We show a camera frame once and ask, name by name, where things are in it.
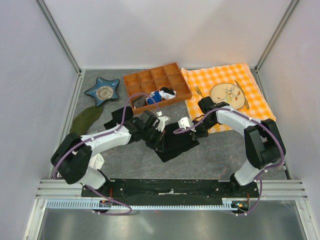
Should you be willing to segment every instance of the star-shaped dish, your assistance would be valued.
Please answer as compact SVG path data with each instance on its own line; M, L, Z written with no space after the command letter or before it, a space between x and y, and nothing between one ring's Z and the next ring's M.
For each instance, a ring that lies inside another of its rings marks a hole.
M119 86L119 83L119 79L108 81L98 76L96 78L95 85L86 90L84 94L94 97L95 105L99 107L107 100L119 99L119 96L116 93L116 89Z

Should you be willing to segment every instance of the orange checkered tablecloth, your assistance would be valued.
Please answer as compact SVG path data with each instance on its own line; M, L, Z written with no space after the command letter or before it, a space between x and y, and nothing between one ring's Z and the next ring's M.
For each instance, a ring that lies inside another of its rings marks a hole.
M202 95L206 97L210 96L211 89L215 85L223 83L236 84L235 81L240 84L250 106L249 109L243 106L238 109L239 112L261 120L276 120L247 64L215 66L198 70L182 68L181 72L192 92L192 98L185 101L189 117L192 120L203 114L198 106L198 102L202 97L197 94L195 85L198 85ZM231 130L231 128L227 125L217 124L208 132L216 133L227 130Z

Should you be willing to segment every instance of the wooden box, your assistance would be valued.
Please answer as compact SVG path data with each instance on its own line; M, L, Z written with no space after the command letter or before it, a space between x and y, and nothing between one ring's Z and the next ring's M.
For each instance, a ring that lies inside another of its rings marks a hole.
M160 91L161 88L167 87L176 91L175 98L158 102L158 106L164 107L175 104L192 97L192 93L186 83L177 63L171 63L149 70L140 71L123 77L126 91L129 96L136 93L150 94L154 91ZM131 107L134 114L141 114L145 110L153 110L155 104L146 105L134 109L133 101L139 96L131 99Z

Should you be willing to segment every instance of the dark green fabric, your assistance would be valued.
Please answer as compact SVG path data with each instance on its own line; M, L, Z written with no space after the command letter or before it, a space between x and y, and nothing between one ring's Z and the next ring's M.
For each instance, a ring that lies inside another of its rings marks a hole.
M70 133L76 133L79 136L87 134L91 125L100 118L103 111L103 106L87 107L73 119Z

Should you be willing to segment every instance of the white backdrop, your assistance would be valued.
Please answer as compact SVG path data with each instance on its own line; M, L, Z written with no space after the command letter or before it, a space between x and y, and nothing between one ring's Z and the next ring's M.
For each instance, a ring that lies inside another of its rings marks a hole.
M0 239L20 240L77 73L34 0L0 1L0 36Z
M254 66L290 0L45 0L81 68Z
M300 1L260 77L277 117L293 177L301 179L320 223L320 2Z

